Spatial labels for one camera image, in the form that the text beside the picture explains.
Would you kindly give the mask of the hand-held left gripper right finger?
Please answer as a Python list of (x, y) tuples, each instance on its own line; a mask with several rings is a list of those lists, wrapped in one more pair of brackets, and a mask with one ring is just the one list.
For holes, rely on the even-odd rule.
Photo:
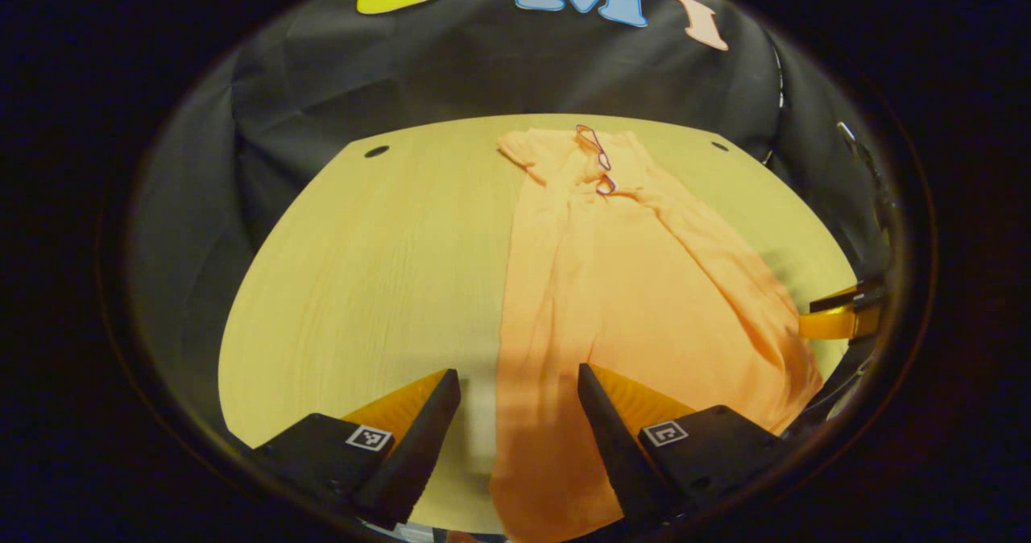
[(577, 393), (621, 525), (631, 531), (706, 515), (789, 452), (781, 437), (733, 408), (696, 410), (597, 364), (579, 366)]

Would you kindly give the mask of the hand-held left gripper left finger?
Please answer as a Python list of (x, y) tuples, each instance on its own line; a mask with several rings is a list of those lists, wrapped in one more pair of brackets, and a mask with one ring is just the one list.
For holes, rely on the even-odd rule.
[(462, 400), (442, 368), (345, 416), (310, 413), (242, 452), (273, 495), (336, 531), (394, 528), (412, 517)]

